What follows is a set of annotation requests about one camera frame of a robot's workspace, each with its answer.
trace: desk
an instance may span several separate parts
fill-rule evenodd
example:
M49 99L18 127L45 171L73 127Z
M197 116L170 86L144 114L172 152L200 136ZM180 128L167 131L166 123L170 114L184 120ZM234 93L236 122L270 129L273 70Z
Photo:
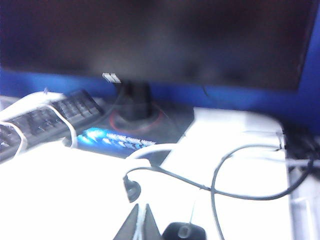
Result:
M194 123L162 167L210 186L215 166L228 151L248 143L279 144L274 134L255 131L275 133L281 126L245 111L195 108ZM257 195L285 189L285 165L253 159L262 153L285 157L283 151L239 152L221 170L217 189ZM260 171L247 175L246 161ZM122 178L127 170L148 165L145 159L69 149L60 141L31 149L0 165L0 239L112 240L135 204L128 202ZM252 184L255 177L260 181ZM150 204L161 233L169 223L188 222L196 199L192 222L206 230L209 240L219 239L209 192L156 172L136 171L129 178L141 185L136 202ZM263 202L217 196L216 205L227 240L293 239L287 196Z

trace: black mouse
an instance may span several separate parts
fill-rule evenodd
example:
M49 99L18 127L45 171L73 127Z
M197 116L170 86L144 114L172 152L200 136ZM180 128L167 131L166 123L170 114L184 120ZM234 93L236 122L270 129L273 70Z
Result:
M163 240L207 240L206 231L197 225L185 222L173 222L162 234Z

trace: blue background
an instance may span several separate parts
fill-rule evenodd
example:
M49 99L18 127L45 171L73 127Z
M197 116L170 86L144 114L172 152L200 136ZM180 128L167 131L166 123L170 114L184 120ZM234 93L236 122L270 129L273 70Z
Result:
M91 95L114 95L115 89L102 78L56 74L18 73L1 70L0 94L23 97L42 91L68 93L86 89ZM208 98L198 85L153 83L153 98L198 107L249 110L276 116L308 127L320 134L320 9L317 13L298 91L271 91L240 87L208 86Z

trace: black cable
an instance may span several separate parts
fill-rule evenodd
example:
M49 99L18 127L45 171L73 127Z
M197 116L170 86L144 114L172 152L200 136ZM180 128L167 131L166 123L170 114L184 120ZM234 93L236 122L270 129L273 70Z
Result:
M213 178L212 178L211 188L208 187L208 186L205 186L203 184L199 184L197 182L191 181L191 180L189 180L189 179L187 179L185 177L179 176L179 175L177 175L177 174L175 174L173 172L164 170L164 169L162 169L162 168L160 168L158 166L133 168L133 169L129 170L125 175L127 176L130 172L137 171L137 170L149 170L149 171L154 171L154 172L166 174L168 176L171 176L173 178L181 180L181 181L183 181L185 183L193 185L193 186L195 186L197 188L200 188L200 189L203 189L203 190L211 192L211 205L212 205L212 211L213 211L213 216L214 216L216 228L217 228L217 230L219 232L220 239L221 240L225 240L225 237L223 235L223 232L222 232L222 229L221 229L221 226L220 226L219 217L218 217L218 214L217 214L215 194L223 195L223 196L230 197L230 198L243 199L243 200L252 200L252 201L270 201L270 200L275 200L275 199L282 198L282 197L292 193L295 189L297 189L300 186L300 184L306 179L306 177L313 170L313 164L314 164L315 158L311 157L309 162L308 162L306 170L303 172L303 174L299 177L299 179L294 184L292 184L286 190L284 190L284 191L282 191L282 192L280 192L278 194L274 194L274 195L270 195L270 196L238 195L238 194L232 194L232 193L216 190L215 189L216 179L217 179L219 170L222 167L223 163L227 159L229 159L237 151L240 151L242 149L247 149L247 148L270 148L270 149L274 149L275 151L279 151L279 150L281 150L281 143L280 143L280 146L265 145L265 144L248 144L248 145L240 146L240 147L230 151L228 154L226 154L224 157L222 157L220 163L216 167L216 169L214 171L214 174L213 174Z
M202 184L199 184L199 183L196 183L194 181L191 181L183 176L179 176L173 172L170 172L170 171L167 171L167 170L164 170L163 168L161 167L157 167L157 166L151 166L151 167L136 167L136 168L133 168L131 170L129 170L125 175L128 175L129 173L133 172L133 171L136 171L136 170L149 170L149 171L154 171L154 172L158 172L158 173L162 173L162 174L166 174L166 175L169 175L175 179L179 179L187 184L190 184L190 185L193 185L197 188L200 188L200 189L203 189L203 190L207 190L207 191L211 191L211 188L208 187L208 186L205 186L205 185L202 185Z
M225 104L228 108L232 108L232 109L238 109L238 107L236 107L232 102L229 102L229 101L225 101L225 100L221 100L221 99L218 99L212 95L210 95L206 89L206 86L204 85L201 85L201 88L202 88L202 91L204 93L204 95L210 99L211 101L215 102L217 105L218 104Z
M306 171L300 176L300 178L294 184L292 184L286 190L284 190L278 194L274 194L274 195L270 195L270 196L247 196L247 195L231 194L228 192L216 190L215 184L216 184L217 176L218 176L219 170L220 170L221 166L223 165L223 163L227 159L229 159L235 152L242 150L242 149L246 149L246 148L273 148L275 150L280 150L280 148L278 148L277 146L273 146L273 145L250 144L250 145L244 145L244 146L241 146L241 147L238 147L238 148L232 150L231 152L226 154L221 159L220 163L218 164L217 168L214 171L213 178L212 178L212 184L211 184L212 211L213 211L213 216L215 219L215 225L216 225L216 228L219 232L221 240L224 240L225 237L224 237L224 234L222 232L222 229L221 229L221 226L219 223L219 218L218 218L217 209L216 209L215 194L219 194L219 195L223 195L223 196L227 196L227 197L231 197L231 198L236 198L236 199L253 200L253 201L270 201L270 200L279 199L279 198L282 198L282 197L292 193L295 189L297 189L300 186L300 184L306 179L306 177L311 173L311 171L313 169L314 158L311 158L310 161L308 162Z

